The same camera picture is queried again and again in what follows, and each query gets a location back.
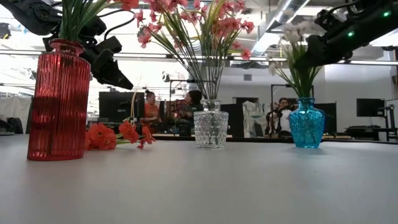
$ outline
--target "flower bouquet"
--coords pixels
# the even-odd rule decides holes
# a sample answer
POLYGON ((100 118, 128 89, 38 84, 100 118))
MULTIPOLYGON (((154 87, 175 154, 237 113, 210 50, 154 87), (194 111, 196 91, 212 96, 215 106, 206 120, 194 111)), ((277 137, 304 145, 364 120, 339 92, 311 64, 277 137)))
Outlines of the flower bouquet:
POLYGON ((287 24, 279 47, 287 58, 290 75, 282 69, 283 62, 272 62, 269 66, 271 74, 282 77, 298 96, 298 109, 289 115, 290 128, 297 147, 316 148, 323 136, 325 113, 313 107, 315 99, 311 95, 313 81, 322 67, 297 69, 294 63, 307 51, 305 34, 316 34, 318 27, 312 21, 304 21, 296 26, 287 24))
POLYGON ((91 67, 79 57, 84 49, 78 37, 95 15, 115 4, 130 10, 139 6, 139 0, 62 0, 60 38, 50 41, 55 52, 39 57, 28 159, 83 157, 91 67))
POLYGON ((115 134, 114 131, 104 124, 93 124, 86 132, 85 150, 113 150, 118 144, 134 144, 139 142, 137 148, 143 149, 144 144, 152 144, 156 141, 147 126, 142 127, 142 136, 138 135, 136 126, 131 125, 125 121, 119 126, 120 134, 115 134))
MULTIPOLYGON (((197 146, 223 149, 228 113, 220 111, 221 103, 217 100, 221 75, 231 48, 241 48, 235 38, 242 30, 249 34, 254 28, 252 22, 235 18, 236 13, 244 9, 244 0, 215 0, 204 6, 200 0, 194 0, 194 9, 186 9, 187 0, 144 2, 151 9, 151 22, 144 23, 142 11, 135 15, 137 26, 140 22, 142 24, 138 41, 145 48, 153 37, 156 44, 171 54, 194 78, 205 97, 204 112, 194 114, 197 146)), ((249 60, 251 53, 244 49, 241 56, 249 60)))

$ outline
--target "green light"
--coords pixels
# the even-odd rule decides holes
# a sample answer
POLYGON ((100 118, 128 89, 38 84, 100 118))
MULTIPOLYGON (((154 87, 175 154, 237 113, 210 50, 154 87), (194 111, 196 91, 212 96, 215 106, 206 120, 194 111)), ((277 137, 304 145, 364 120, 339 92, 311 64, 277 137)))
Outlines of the green light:
POLYGON ((387 12, 383 13, 384 17, 390 16, 390 15, 391 15, 391 11, 387 11, 387 12))

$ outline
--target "vase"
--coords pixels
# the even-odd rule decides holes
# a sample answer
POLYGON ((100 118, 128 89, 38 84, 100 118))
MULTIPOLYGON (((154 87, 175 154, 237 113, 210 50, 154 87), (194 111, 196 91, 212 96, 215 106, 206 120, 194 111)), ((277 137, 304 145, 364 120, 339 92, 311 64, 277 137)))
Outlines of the vase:
POLYGON ((325 113, 313 107, 314 98, 299 98, 297 110, 289 115, 296 147, 317 148, 325 127, 325 113))
POLYGON ((27 158, 33 161, 79 159, 84 154, 90 64, 83 47, 63 39, 39 57, 27 158))
POLYGON ((228 113, 221 111, 220 100, 203 100, 203 111, 194 112, 195 140, 200 149, 224 149, 228 113))

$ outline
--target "desk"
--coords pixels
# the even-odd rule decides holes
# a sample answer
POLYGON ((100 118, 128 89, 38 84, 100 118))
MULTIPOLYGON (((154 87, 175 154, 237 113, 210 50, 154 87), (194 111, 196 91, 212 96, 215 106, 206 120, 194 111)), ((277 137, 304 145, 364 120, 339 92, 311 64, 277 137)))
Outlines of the desk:
POLYGON ((398 147, 158 141, 26 160, 0 137, 1 224, 396 224, 398 147))

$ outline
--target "person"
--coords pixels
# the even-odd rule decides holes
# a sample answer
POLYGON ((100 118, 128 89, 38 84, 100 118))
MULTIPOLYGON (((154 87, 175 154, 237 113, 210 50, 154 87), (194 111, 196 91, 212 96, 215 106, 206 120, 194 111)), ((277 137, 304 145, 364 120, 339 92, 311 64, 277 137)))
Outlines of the person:
POLYGON ((203 111, 203 106, 200 103, 202 99, 202 93, 199 90, 191 90, 185 96, 185 102, 187 106, 179 111, 180 117, 183 120, 189 121, 193 127, 193 113, 197 111, 203 111))
POLYGON ((144 118, 142 119, 144 124, 151 125, 160 121, 159 109, 156 106, 156 96, 154 92, 149 90, 145 91, 147 102, 144 107, 144 118))
POLYGON ((279 99, 279 107, 277 110, 278 117, 278 127, 277 133, 281 131, 290 132, 290 124, 289 124, 289 114, 292 111, 290 110, 290 103, 286 98, 279 99))

